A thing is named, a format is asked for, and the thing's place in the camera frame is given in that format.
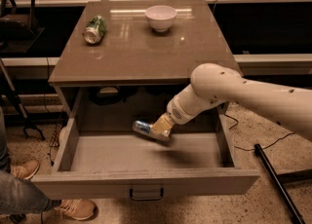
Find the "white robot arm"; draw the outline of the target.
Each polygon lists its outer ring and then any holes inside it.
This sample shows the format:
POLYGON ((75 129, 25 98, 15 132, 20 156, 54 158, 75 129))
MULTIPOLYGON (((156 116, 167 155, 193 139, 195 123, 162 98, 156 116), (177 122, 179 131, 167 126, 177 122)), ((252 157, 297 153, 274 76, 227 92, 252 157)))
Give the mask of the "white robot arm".
POLYGON ((183 125, 223 102, 236 102, 257 115, 312 140, 312 91, 245 79, 229 68, 205 63, 196 67, 190 84, 174 96, 152 126, 160 134, 183 125))

